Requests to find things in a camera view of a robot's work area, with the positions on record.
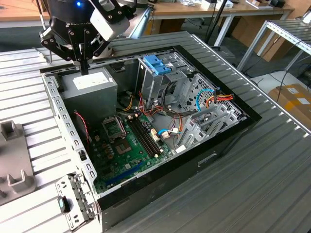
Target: workbench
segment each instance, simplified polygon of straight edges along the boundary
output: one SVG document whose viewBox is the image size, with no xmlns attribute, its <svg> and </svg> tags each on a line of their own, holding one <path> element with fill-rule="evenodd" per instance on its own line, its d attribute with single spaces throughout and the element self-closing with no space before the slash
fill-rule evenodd
<svg viewBox="0 0 311 233">
<path fill-rule="evenodd" d="M 285 70 L 289 70 L 292 65 L 297 61 L 297 59 L 301 56 L 303 52 L 311 55 L 311 28 L 310 25 L 304 23 L 299 19 L 288 19 L 288 20 L 269 20 L 265 21 L 262 25 L 260 31 L 256 35 L 252 44 L 246 51 L 244 57 L 240 61 L 237 70 L 241 71 L 244 66 L 247 64 L 250 56 L 254 48 L 256 47 L 259 40 L 265 34 L 266 30 L 270 29 L 271 33 L 260 48 L 258 52 L 258 56 L 261 56 L 263 51 L 266 49 L 267 45 L 271 41 L 272 37 L 275 34 L 278 34 L 280 37 L 283 37 L 287 41 L 293 44 L 293 47 L 298 47 L 301 50 L 299 53 L 292 59 L 292 61 L 288 64 Z"/>
<path fill-rule="evenodd" d="M 302 232 L 311 228 L 311 132 L 187 32 L 112 42 L 116 55 L 181 45 L 262 116 L 223 158 L 108 233 Z M 45 55 L 49 52 L 40 49 Z M 53 55 L 52 66 L 66 63 Z M 67 233 L 55 181 L 76 168 L 53 118 L 35 50 L 0 53 L 0 121 L 23 124 L 37 190 L 0 207 L 0 232 Z M 99 233 L 92 221 L 78 233 Z"/>
<path fill-rule="evenodd" d="M 0 5 L 5 7 L 5 9 L 0 9 L 0 28 L 41 26 L 38 11 L 5 5 L 6 1 L 10 0 L 0 0 Z M 187 7 L 178 2 L 158 2 L 154 6 L 155 13 L 153 20 L 212 17 L 213 15 L 213 9 L 205 11 L 200 8 L 201 5 L 199 4 Z M 255 7 L 250 6 L 244 0 L 241 0 L 239 4 L 234 4 L 233 8 L 224 9 L 221 16 L 226 17 L 226 20 L 214 45 L 221 45 L 235 16 L 281 15 L 280 19 L 286 19 L 293 10 L 294 9 L 287 4 L 285 4 L 283 8 L 258 10 Z M 47 12 L 44 12 L 43 14 L 46 24 L 48 25 L 50 17 Z"/>
</svg>

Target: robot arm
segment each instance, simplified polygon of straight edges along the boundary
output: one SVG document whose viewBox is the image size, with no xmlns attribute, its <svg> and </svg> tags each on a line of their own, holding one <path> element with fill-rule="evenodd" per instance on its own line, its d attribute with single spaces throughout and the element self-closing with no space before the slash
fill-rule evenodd
<svg viewBox="0 0 311 233">
<path fill-rule="evenodd" d="M 41 44 L 79 65 L 82 75 L 88 74 L 92 57 L 100 56 L 110 41 L 129 28 L 137 8 L 137 0 L 132 6 L 120 6 L 116 0 L 47 0 L 47 3 L 50 27 L 40 33 Z M 68 46 L 57 43 L 55 36 Z"/>
</svg>

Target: ram slot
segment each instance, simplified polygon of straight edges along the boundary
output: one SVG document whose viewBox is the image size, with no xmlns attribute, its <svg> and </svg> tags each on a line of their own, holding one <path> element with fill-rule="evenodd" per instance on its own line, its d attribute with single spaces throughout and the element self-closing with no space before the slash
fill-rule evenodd
<svg viewBox="0 0 311 233">
<path fill-rule="evenodd" d="M 156 154 L 160 154 L 160 150 L 145 132 L 145 129 L 141 126 L 139 120 L 133 119 L 129 121 L 129 126 L 150 158 L 153 158 Z"/>
<path fill-rule="evenodd" d="M 145 139 L 148 141 L 149 145 L 153 148 L 154 152 L 156 154 L 160 154 L 160 150 L 157 147 L 156 143 L 153 141 L 153 139 L 149 136 L 149 134 L 145 131 L 143 126 L 141 125 L 141 122 L 137 119 L 134 124 L 137 126 L 139 131 L 141 131 L 142 135 L 145 137 Z"/>
</svg>

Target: slotted metal surface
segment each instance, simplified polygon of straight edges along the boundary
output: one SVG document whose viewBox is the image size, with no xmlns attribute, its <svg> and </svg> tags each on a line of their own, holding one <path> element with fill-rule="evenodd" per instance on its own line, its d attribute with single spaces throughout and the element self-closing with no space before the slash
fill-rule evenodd
<svg viewBox="0 0 311 233">
<path fill-rule="evenodd" d="M 263 119 L 227 156 L 108 232 L 307 232 L 310 136 L 187 32 L 113 42 L 117 55 L 170 45 L 182 45 Z M 53 59 L 53 65 L 65 63 L 56 55 Z M 0 232 L 69 232 L 53 184 L 75 166 L 39 76 L 38 69 L 46 66 L 35 50 L 0 53 L 0 121 L 23 124 L 38 186 L 0 207 Z M 92 221 L 78 232 L 97 233 L 100 226 Z"/>
<path fill-rule="evenodd" d="M 311 55 L 311 26 L 301 20 L 271 20 L 267 28 Z"/>
</svg>

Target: blue drive bay latch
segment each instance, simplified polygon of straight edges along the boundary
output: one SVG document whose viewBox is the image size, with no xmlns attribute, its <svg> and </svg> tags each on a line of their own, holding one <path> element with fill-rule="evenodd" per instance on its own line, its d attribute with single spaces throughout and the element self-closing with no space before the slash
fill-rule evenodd
<svg viewBox="0 0 311 233">
<path fill-rule="evenodd" d="M 167 68 L 155 55 L 144 56 L 144 62 L 155 71 L 156 75 L 166 74 L 172 71 L 170 68 Z"/>
</svg>

